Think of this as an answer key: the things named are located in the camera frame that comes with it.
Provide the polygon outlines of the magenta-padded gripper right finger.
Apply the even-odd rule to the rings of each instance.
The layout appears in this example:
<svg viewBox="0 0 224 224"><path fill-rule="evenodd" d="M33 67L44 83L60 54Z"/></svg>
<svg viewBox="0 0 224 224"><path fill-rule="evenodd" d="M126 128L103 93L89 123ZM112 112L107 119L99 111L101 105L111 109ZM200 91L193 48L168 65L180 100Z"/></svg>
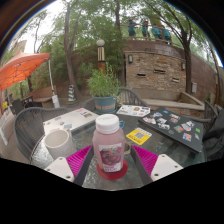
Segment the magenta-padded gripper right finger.
<svg viewBox="0 0 224 224"><path fill-rule="evenodd" d="M130 154L144 185L159 180L182 169L182 166L166 154L156 154L132 145Z"/></svg>

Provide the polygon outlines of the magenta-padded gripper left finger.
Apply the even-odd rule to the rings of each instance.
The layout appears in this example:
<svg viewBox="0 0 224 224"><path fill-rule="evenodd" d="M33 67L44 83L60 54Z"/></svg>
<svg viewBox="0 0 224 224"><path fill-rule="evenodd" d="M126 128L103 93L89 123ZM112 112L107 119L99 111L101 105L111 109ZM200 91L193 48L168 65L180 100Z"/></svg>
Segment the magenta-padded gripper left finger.
<svg viewBox="0 0 224 224"><path fill-rule="evenodd" d="M57 158L46 168L46 171L82 186L93 156L93 146L90 145L75 152L68 158Z"/></svg>

